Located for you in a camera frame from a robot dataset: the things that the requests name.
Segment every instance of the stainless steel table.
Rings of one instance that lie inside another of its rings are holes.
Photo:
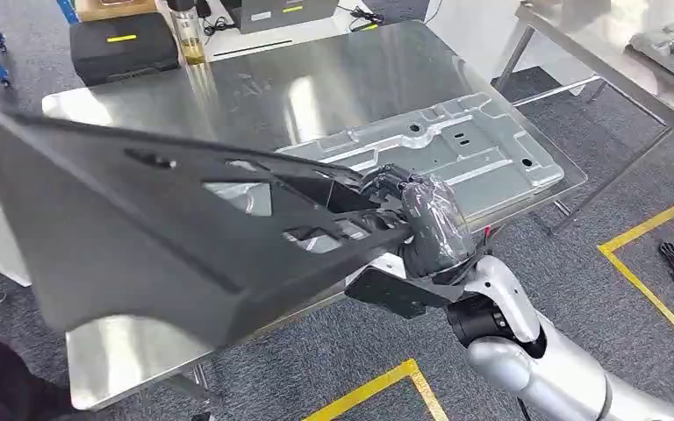
[[[480,91],[502,103],[565,176],[539,195],[470,221],[476,231],[552,203],[586,177],[420,22],[62,92],[46,96],[43,111],[55,118],[276,150]],[[332,302],[345,285],[336,284],[260,332]],[[74,405],[102,408],[189,371],[212,352],[149,319],[117,316],[81,326],[68,334]]]
[[[575,210],[558,203],[565,219],[553,229],[556,232],[574,221],[582,209],[674,134],[674,74],[627,47],[636,33],[660,29],[673,23],[674,0],[526,0],[521,3],[516,16],[527,25],[527,29],[495,83],[497,89],[502,89],[505,85],[536,31],[554,41],[600,76],[583,82],[599,78],[604,80],[594,98],[608,84],[665,127]],[[552,89],[518,101],[516,105],[530,103],[580,84],[582,83],[578,82]]]

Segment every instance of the yellow label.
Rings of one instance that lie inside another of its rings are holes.
[[[112,37],[112,38],[108,38],[108,39],[107,39],[107,42],[128,41],[128,40],[130,40],[130,39],[136,39],[136,38],[138,38],[138,37],[135,36],[135,35],[126,35],[126,36],[124,36],[124,37]]]

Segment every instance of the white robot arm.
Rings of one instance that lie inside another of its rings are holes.
[[[674,421],[674,404],[635,389],[605,371],[534,310],[505,263],[492,256],[483,257],[470,281],[472,285],[480,283],[496,285],[494,294],[478,291],[495,303],[498,301],[492,296],[515,296],[499,310],[511,327],[513,320],[523,325],[513,330],[515,339],[483,336],[469,343],[470,364],[488,382],[530,403],[552,420]],[[532,355],[520,343],[525,344],[527,334],[537,330],[545,344],[541,355]]]
[[[505,263],[485,247],[475,251],[447,185],[389,165],[368,175],[365,186],[369,194],[401,198],[414,237],[397,250],[404,273],[377,262],[348,296],[405,318],[426,306],[444,308],[472,367],[548,419],[674,421],[674,404],[605,371],[534,308]]]

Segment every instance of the black glove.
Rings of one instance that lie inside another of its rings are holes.
[[[412,240],[398,250],[408,277],[434,277],[452,271],[474,254],[474,242],[454,192],[437,176],[415,175],[384,165],[363,178],[362,193],[401,199],[413,232]]]

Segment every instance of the black case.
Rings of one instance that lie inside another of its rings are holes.
[[[71,60],[87,86],[179,68],[174,36],[160,13],[71,25]]]

